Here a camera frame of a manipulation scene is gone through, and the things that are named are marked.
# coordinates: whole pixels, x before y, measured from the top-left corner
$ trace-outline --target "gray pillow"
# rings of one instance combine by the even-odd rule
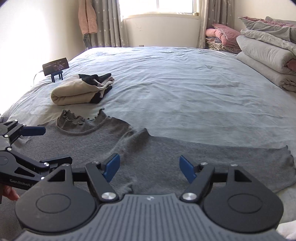
[[[296,26],[285,26],[283,23],[278,25],[267,23],[268,21],[257,18],[239,17],[249,30],[257,30],[269,33],[275,37],[296,43]]]
[[[265,20],[272,21],[272,22],[277,22],[277,23],[285,23],[285,24],[296,25],[296,21],[275,19],[275,18],[271,18],[271,17],[268,17],[268,16],[265,18]]]

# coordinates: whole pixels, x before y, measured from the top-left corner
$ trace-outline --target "pink pillow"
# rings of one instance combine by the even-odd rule
[[[214,29],[214,28],[208,28],[206,31],[205,31],[205,35],[206,37],[216,37],[216,32],[220,30],[218,29]]]
[[[271,24],[271,25],[277,25],[277,26],[281,26],[281,27],[296,27],[296,25],[292,25],[292,24],[286,24],[286,23],[278,23],[278,22],[273,22],[273,21],[267,21],[267,20],[264,20],[264,19],[261,19],[261,18],[250,18],[250,17],[241,17],[241,18],[244,18],[244,19],[247,19],[249,21],[253,21],[253,22],[258,22],[258,21],[261,21],[261,22],[264,22],[264,23],[267,23],[267,24]]]
[[[218,34],[218,36],[216,35],[216,37],[222,41],[223,45],[232,48],[239,47],[239,45],[237,44],[237,37],[241,35],[240,32],[223,24],[215,23],[212,25],[214,28],[221,30],[222,34]]]

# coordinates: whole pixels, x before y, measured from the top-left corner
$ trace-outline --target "human hand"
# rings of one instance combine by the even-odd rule
[[[20,197],[17,194],[16,190],[12,189],[12,187],[10,186],[4,186],[3,189],[3,196],[7,197],[8,199],[10,199],[11,201],[17,201]]]

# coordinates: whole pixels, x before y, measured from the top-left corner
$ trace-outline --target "blue gripper pad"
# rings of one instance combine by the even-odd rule
[[[107,182],[111,182],[112,178],[115,176],[120,167],[120,156],[117,153],[114,153],[104,162],[104,165],[105,171],[103,173],[103,176],[105,177]]]
[[[24,126],[20,131],[20,134],[24,137],[28,136],[42,136],[46,132],[44,126]]]
[[[188,182],[192,183],[193,180],[196,178],[194,166],[189,161],[187,161],[185,157],[180,156],[179,167],[186,179],[188,180]]]

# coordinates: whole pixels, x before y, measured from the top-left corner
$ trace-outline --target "metal screw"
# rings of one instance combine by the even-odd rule
[[[192,193],[192,192],[187,192],[187,193],[184,193],[182,195],[183,199],[187,200],[187,201],[193,201],[197,198],[196,194],[195,193]]]
[[[104,192],[102,194],[102,199],[113,200],[114,198],[116,198],[116,194],[113,192]]]

